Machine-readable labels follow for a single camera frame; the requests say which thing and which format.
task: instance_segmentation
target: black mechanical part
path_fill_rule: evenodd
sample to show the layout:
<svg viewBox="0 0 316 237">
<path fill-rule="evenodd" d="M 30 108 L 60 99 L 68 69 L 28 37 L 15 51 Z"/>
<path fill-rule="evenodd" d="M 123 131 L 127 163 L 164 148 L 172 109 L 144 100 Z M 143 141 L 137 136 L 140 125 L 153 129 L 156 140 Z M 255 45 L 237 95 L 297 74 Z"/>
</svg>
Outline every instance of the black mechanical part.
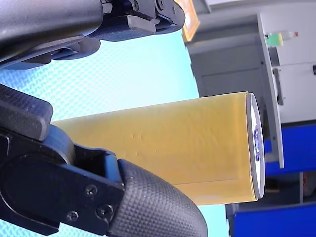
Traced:
<svg viewBox="0 0 316 237">
<path fill-rule="evenodd" d="M 33 139 L 24 129 L 37 112 L 24 115 L 27 106 L 17 101 L 31 101 L 46 125 L 51 105 L 0 88 L 11 98 L 0 97 L 0 114 L 29 119 L 20 127 L 0 124 L 0 219 L 42 235 L 58 232 L 62 222 L 109 237 L 207 237 L 195 204 L 152 173 L 112 152 L 76 145 L 53 125 Z"/>
<path fill-rule="evenodd" d="M 109 236 L 207 236 L 202 214 L 182 192 L 128 161 L 120 159 L 118 163 L 125 195 L 111 223 Z"/>
<path fill-rule="evenodd" d="M 37 68 L 44 65 L 47 65 L 51 62 L 51 55 L 50 53 L 42 54 L 40 56 L 27 59 L 25 61 L 11 64 L 10 66 L 4 68 L 7 70 L 27 70 L 31 68 Z"/>
<path fill-rule="evenodd" d="M 112 5 L 112 12 L 89 37 L 113 42 L 131 40 L 171 33 L 185 22 L 182 8 L 173 0 L 118 0 Z"/>
<path fill-rule="evenodd" d="M 2 0 L 0 62 L 47 42 L 86 36 L 102 19 L 100 0 Z"/>
<path fill-rule="evenodd" d="M 58 52 L 54 53 L 51 58 L 53 60 L 73 60 L 84 58 L 97 52 L 100 46 L 100 40 L 84 37 L 83 40 L 76 44 L 61 48 Z"/>
<path fill-rule="evenodd" d="M 100 47 L 97 40 L 166 34 L 181 29 L 184 21 L 173 0 L 35 0 L 31 5 L 3 0 L 0 69 L 26 70 L 51 59 L 86 57 Z"/>
<path fill-rule="evenodd" d="M 0 84 L 0 127 L 43 141 L 47 134 L 53 107 L 46 101 Z"/>
</svg>

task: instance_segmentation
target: blue label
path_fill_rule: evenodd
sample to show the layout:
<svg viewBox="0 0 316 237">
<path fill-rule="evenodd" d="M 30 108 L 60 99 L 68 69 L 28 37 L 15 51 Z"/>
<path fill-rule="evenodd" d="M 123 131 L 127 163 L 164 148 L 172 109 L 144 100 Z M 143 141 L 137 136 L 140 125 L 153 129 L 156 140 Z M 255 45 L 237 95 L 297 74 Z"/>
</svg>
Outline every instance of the blue label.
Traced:
<svg viewBox="0 0 316 237">
<path fill-rule="evenodd" d="M 259 147 L 259 132 L 258 128 L 254 130 L 254 143 L 255 143 L 255 156 L 256 156 L 256 161 L 260 160 L 260 147 Z"/>
</svg>

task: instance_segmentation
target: blue panel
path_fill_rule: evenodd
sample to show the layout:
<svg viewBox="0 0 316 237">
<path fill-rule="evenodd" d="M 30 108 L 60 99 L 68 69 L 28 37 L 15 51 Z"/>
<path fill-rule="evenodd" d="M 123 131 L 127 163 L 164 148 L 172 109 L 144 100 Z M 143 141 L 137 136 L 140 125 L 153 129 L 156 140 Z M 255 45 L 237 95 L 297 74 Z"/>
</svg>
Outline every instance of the blue panel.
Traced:
<svg viewBox="0 0 316 237">
<path fill-rule="evenodd" d="M 316 170 L 316 126 L 284 128 L 282 136 L 284 169 L 280 169 L 277 162 L 267 163 L 266 174 L 276 175 Z"/>
<path fill-rule="evenodd" d="M 316 205 L 237 213 L 235 237 L 315 237 Z"/>
</svg>

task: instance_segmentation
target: bolt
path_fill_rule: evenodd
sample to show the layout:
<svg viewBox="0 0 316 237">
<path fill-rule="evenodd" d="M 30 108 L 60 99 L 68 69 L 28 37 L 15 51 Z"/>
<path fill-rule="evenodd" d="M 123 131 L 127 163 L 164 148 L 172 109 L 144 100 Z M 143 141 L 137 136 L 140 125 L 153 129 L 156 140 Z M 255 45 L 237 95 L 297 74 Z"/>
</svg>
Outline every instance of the bolt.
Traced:
<svg viewBox="0 0 316 237">
<path fill-rule="evenodd" d="M 138 11 L 139 10 L 139 5 L 137 1 L 134 1 L 134 10 Z"/>
<path fill-rule="evenodd" d="M 113 208 L 110 205 L 102 205 L 96 211 L 97 216 L 104 221 L 107 221 L 107 219 L 111 217 L 112 213 Z"/>
<path fill-rule="evenodd" d="M 79 218 L 79 215 L 76 211 L 70 211 L 67 213 L 67 220 L 74 222 Z"/>
<path fill-rule="evenodd" d="M 87 187 L 85 187 L 84 192 L 88 197 L 92 197 L 97 194 L 98 188 L 93 184 L 89 184 Z"/>
</svg>

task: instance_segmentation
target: cylindrical container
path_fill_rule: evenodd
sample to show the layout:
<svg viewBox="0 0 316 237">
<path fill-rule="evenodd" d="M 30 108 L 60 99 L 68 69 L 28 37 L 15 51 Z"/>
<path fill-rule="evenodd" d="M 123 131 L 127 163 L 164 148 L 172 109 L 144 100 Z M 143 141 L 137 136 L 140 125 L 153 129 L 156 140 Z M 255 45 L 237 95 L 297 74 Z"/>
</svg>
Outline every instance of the cylindrical container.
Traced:
<svg viewBox="0 0 316 237">
<path fill-rule="evenodd" d="M 113 151 L 197 205 L 255 201 L 264 150 L 253 94 L 235 93 L 55 122 L 72 140 Z"/>
</svg>

